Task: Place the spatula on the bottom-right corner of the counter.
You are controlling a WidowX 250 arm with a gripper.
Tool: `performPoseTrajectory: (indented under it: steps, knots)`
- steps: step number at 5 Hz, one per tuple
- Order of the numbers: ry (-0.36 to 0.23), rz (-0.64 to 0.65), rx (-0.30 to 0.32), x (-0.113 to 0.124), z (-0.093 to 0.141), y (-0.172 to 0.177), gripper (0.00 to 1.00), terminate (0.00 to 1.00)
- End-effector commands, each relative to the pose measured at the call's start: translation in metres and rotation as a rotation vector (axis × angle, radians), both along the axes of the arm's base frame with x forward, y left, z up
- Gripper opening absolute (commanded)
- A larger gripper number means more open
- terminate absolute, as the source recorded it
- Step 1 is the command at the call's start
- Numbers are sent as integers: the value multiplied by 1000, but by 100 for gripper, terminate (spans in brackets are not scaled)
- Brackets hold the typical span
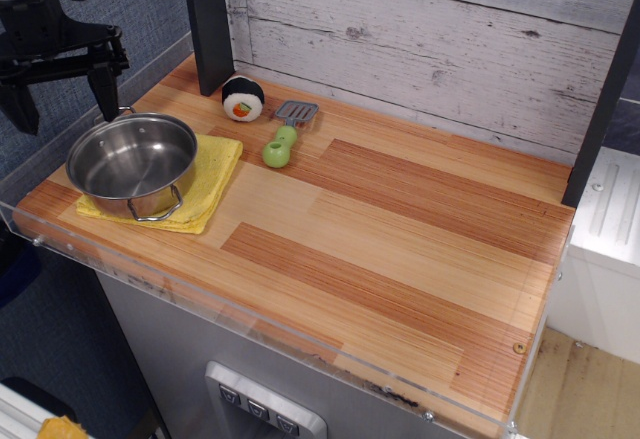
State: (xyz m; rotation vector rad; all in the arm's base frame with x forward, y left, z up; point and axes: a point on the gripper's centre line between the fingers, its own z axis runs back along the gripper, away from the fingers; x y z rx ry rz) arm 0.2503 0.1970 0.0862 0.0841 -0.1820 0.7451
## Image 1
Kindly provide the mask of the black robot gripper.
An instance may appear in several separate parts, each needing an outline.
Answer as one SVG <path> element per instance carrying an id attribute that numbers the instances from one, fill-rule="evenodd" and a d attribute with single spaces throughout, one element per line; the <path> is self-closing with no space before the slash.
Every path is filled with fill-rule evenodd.
<path id="1" fill-rule="evenodd" d="M 129 67 L 119 27 L 74 20 L 60 0 L 1 0 L 1 25 L 3 83 L 87 74 L 104 120 L 119 115 L 116 76 Z M 1 110 L 20 132 L 38 134 L 39 113 L 27 86 L 2 85 Z"/>

